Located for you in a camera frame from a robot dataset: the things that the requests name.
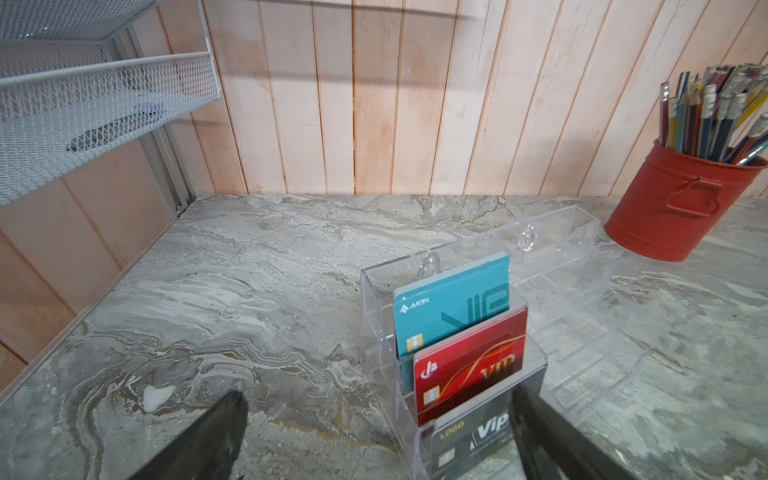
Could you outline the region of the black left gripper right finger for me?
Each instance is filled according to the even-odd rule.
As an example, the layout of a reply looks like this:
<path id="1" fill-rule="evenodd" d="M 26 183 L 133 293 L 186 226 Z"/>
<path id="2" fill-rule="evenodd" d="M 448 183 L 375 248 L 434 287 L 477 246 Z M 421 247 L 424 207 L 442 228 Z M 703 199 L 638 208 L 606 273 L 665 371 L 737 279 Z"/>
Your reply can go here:
<path id="1" fill-rule="evenodd" d="M 526 478 L 634 478 L 529 387 L 513 390 L 509 413 Z"/>

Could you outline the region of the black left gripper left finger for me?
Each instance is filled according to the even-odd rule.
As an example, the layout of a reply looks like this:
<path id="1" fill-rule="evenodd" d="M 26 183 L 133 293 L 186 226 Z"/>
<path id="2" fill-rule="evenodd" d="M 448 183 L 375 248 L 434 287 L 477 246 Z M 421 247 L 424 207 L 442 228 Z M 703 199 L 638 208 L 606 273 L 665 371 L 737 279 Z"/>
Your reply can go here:
<path id="1" fill-rule="evenodd" d="M 229 479 L 248 410 L 240 391 L 227 392 L 130 479 Z"/>

